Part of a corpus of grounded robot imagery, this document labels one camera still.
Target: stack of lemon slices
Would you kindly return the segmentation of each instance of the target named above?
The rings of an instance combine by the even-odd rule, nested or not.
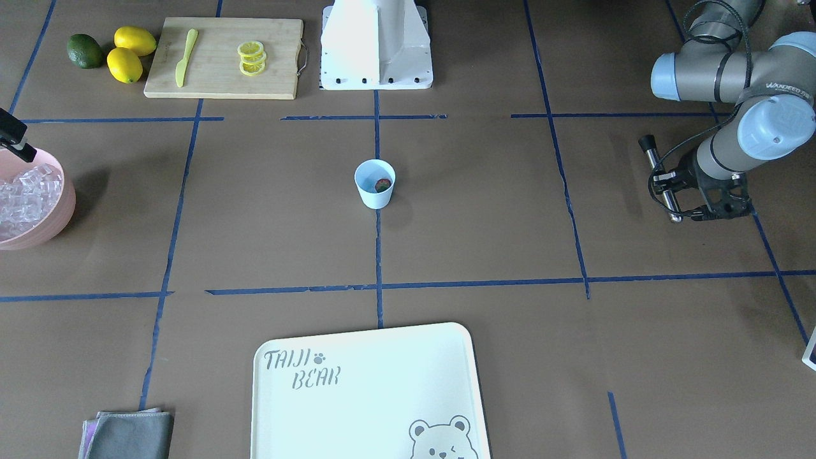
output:
[[[247,77],[254,77],[266,69],[266,51],[261,42],[244,42],[238,47],[238,55],[241,57],[239,69]]]

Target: knife handle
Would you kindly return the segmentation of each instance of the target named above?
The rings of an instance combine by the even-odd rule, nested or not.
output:
[[[198,31],[196,29],[190,29],[187,32],[187,42],[184,44],[184,58],[189,59],[190,54],[193,53],[193,45],[196,44],[196,38],[198,38]]]

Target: bear drawing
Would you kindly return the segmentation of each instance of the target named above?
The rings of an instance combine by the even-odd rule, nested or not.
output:
[[[470,421],[464,416],[454,416],[448,424],[436,426],[421,419],[414,421],[410,425],[410,437],[414,440],[411,459],[478,459],[468,432]]]

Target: black cable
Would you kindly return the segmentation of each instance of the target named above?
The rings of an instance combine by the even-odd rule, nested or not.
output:
[[[734,7],[732,7],[730,4],[724,2],[723,0],[699,0],[694,5],[692,5],[692,7],[689,8],[689,10],[685,13],[685,16],[683,16],[683,29],[685,31],[685,34],[687,36],[690,36],[690,39],[695,40],[695,42],[701,42],[701,43],[706,43],[706,44],[717,44],[719,42],[723,42],[730,49],[730,45],[725,43],[725,41],[726,40],[729,41],[729,40],[731,40],[733,38],[736,38],[738,36],[736,33],[732,34],[731,36],[726,37],[726,38],[713,38],[713,37],[696,36],[696,35],[693,35],[691,33],[691,28],[688,26],[689,17],[691,16],[692,12],[694,12],[695,10],[697,10],[699,7],[701,7],[702,5],[704,5],[706,3],[713,3],[715,5],[718,5],[720,7],[725,8],[725,10],[728,11],[731,15],[733,15],[734,18],[737,20],[737,24],[739,25],[739,28],[740,28],[739,32],[745,38],[745,58],[746,58],[746,61],[745,61],[745,84],[743,86],[743,89],[750,87],[751,86],[751,76],[752,76],[753,68],[754,68],[753,58],[752,58],[752,54],[751,54],[751,41],[748,38],[748,26],[745,24],[745,21],[739,15],[737,10],[734,9]],[[762,0],[762,4],[760,5],[756,15],[754,16],[754,18],[752,20],[752,24],[759,17],[759,14],[760,14],[760,12],[762,12],[762,9],[764,7],[765,7],[765,0]],[[693,136],[689,137],[688,139],[683,140],[681,143],[679,143],[679,144],[675,145],[674,147],[672,147],[662,157],[660,157],[658,159],[658,161],[656,162],[656,164],[652,168],[652,172],[649,174],[649,180],[648,180],[648,183],[646,185],[647,185],[647,188],[649,189],[649,196],[652,198],[653,201],[655,201],[663,209],[665,209],[666,212],[669,212],[670,214],[676,215],[676,216],[688,216],[688,217],[697,216],[700,213],[700,211],[681,211],[681,212],[673,211],[666,204],[662,203],[657,198],[657,195],[654,194],[654,190],[652,189],[652,182],[654,181],[654,177],[657,175],[658,170],[663,168],[663,162],[671,154],[673,154],[675,151],[677,151],[681,146],[691,142],[692,140],[694,140],[694,139],[696,139],[696,138],[698,138],[698,137],[700,137],[700,136],[702,136],[704,134],[709,133],[710,131],[713,131],[715,129],[720,129],[723,126],[727,125],[728,123],[731,123],[732,121],[734,121],[734,118],[736,118],[740,107],[742,107],[742,103],[740,103],[738,105],[735,105],[734,110],[731,111],[731,114],[729,115],[729,117],[725,121],[717,123],[716,125],[706,129],[705,131],[701,131],[701,132],[699,132],[697,134],[694,134]]]

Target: bowl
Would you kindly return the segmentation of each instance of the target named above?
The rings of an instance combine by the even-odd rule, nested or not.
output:
[[[32,163],[26,163],[17,158],[8,149],[0,149],[0,179],[10,181],[17,174],[27,171],[40,164],[47,164],[63,177],[62,192],[57,199],[56,205],[51,209],[34,227],[28,231],[18,234],[14,238],[0,240],[0,250],[20,250],[22,248],[33,247],[53,238],[65,228],[73,215],[73,209],[77,204],[77,195],[73,189],[73,183],[65,175],[65,170],[59,161],[51,154],[41,149],[36,149],[37,155]]]

